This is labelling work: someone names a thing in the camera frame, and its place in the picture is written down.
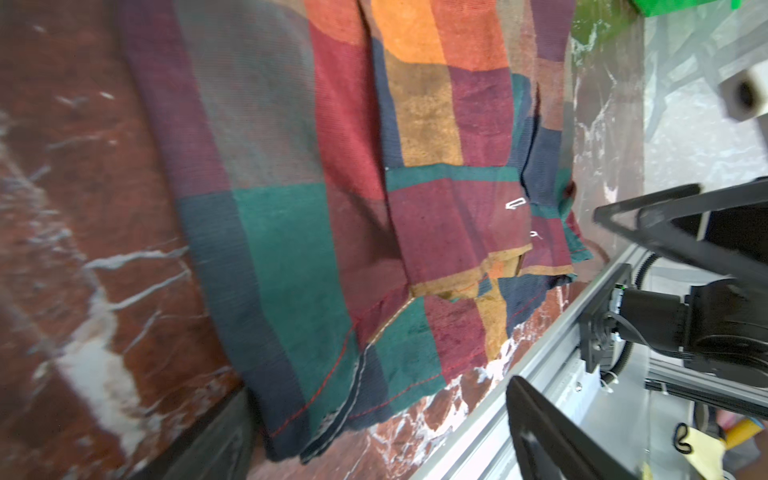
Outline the multicolour plaid shirt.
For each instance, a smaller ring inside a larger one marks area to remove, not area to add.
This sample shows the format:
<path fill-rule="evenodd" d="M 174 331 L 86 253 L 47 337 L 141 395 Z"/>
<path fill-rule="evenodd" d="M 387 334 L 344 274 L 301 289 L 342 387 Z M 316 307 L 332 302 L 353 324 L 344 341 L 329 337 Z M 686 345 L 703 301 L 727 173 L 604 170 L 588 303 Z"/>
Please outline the multicolour plaid shirt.
<path fill-rule="evenodd" d="M 122 43 L 267 457 L 487 365 L 588 260 L 572 1 L 125 1 Z"/>

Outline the green plastic basket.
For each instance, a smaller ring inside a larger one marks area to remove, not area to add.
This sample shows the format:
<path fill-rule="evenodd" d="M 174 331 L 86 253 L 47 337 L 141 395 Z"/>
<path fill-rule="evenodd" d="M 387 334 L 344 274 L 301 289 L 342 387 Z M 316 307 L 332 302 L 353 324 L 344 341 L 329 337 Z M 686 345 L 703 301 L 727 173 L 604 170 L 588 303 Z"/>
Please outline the green plastic basket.
<path fill-rule="evenodd" d="M 629 3 L 646 18 L 690 13 L 701 18 L 706 16 L 728 17 L 744 7 L 745 1 L 711 0 L 630 0 Z"/>

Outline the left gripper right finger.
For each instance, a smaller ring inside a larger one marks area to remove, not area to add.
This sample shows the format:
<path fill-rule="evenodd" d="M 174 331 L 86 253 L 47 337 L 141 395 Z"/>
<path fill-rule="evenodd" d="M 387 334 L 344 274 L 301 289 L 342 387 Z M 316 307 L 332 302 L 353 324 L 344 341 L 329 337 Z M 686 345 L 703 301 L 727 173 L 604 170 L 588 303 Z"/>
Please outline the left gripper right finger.
<path fill-rule="evenodd" d="M 506 408 L 524 480 L 630 480 L 636 477 L 525 378 L 514 376 L 508 382 Z"/>

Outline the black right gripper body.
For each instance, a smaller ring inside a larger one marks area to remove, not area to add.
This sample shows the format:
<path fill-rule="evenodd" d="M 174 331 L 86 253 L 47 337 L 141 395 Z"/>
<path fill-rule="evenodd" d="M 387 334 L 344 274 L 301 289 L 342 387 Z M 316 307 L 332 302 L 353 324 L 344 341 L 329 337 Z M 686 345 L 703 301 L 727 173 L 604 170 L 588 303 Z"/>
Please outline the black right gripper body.
<path fill-rule="evenodd" d="M 767 203 L 710 211 L 702 240 L 767 263 Z"/>

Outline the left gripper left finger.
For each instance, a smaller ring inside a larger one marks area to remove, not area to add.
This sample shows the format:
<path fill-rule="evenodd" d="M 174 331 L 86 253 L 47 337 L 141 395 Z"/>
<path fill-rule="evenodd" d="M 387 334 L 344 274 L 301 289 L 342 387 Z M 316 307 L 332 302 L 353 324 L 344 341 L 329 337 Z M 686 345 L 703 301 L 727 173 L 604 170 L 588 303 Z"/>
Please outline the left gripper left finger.
<path fill-rule="evenodd" d="M 245 479 L 255 445 L 257 414 L 240 387 L 182 433 L 133 479 Z"/>

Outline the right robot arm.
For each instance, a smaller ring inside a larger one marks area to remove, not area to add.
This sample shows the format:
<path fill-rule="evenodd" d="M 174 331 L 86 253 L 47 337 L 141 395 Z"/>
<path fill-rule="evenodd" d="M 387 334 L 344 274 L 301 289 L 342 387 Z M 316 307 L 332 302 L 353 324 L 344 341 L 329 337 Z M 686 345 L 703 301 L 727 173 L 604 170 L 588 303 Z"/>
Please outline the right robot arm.
<path fill-rule="evenodd" d="M 688 184 L 597 208 L 601 227 L 650 251 L 635 280 L 614 277 L 579 319 L 583 347 L 611 334 L 697 372 L 767 386 L 767 180 L 705 192 Z M 646 290 L 659 258 L 717 275 L 685 297 Z"/>

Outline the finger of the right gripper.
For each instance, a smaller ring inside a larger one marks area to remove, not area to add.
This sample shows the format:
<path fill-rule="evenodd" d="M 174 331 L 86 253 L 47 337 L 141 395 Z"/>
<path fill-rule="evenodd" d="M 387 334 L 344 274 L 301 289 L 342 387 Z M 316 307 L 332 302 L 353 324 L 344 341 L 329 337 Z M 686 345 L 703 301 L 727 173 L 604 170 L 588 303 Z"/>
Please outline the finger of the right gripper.
<path fill-rule="evenodd" d="M 746 207 L 767 202 L 767 178 L 741 185 L 702 192 L 700 184 L 688 184 L 651 195 L 649 204 L 637 214 L 637 226 L 649 228 L 704 212 Z"/>
<path fill-rule="evenodd" d="M 662 257 L 737 278 L 743 282 L 765 282 L 767 263 L 702 240 L 709 212 L 678 218 L 649 228 L 637 226 L 637 214 L 649 204 L 651 195 L 634 197 L 597 208 L 594 221 L 602 227 Z"/>

